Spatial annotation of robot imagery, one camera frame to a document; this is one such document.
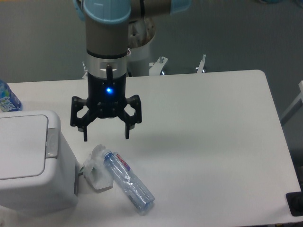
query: metal stand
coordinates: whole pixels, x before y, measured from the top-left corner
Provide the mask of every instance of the metal stand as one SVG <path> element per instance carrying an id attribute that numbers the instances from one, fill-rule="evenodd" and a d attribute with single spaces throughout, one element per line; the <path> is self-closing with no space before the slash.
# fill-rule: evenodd
<path id="1" fill-rule="evenodd" d="M 300 94 L 294 99 L 294 101 L 283 112 L 280 119 L 281 125 L 284 126 L 289 119 L 303 106 L 303 81 L 299 83 Z"/>

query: water bottle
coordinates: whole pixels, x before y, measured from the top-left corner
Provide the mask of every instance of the water bottle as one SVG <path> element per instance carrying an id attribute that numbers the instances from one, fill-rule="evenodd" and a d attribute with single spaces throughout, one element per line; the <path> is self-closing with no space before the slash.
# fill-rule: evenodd
<path id="1" fill-rule="evenodd" d="M 103 156 L 107 170 L 139 213 L 144 215 L 153 206 L 155 197 L 117 152 L 113 153 L 106 149 L 103 151 Z"/>
<path id="2" fill-rule="evenodd" d="M 0 80 L 0 109 L 3 112 L 22 110 L 20 100 L 2 80 Z"/>

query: white table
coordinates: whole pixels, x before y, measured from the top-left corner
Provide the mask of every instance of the white table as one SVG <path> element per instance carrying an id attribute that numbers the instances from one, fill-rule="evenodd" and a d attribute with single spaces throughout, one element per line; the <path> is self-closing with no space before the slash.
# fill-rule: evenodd
<path id="1" fill-rule="evenodd" d="M 75 208 L 30 218 L 5 208 L 5 226 L 232 227 L 302 221 L 285 194 L 300 190 L 266 77 L 258 70 L 128 78 L 143 122 L 125 140 L 118 118 L 97 119 L 88 142 L 70 126 L 85 80 L 10 84 L 25 110 L 51 109 L 82 163 L 97 144 L 118 151 L 156 201 L 141 217 L 121 189 L 82 192 Z"/>

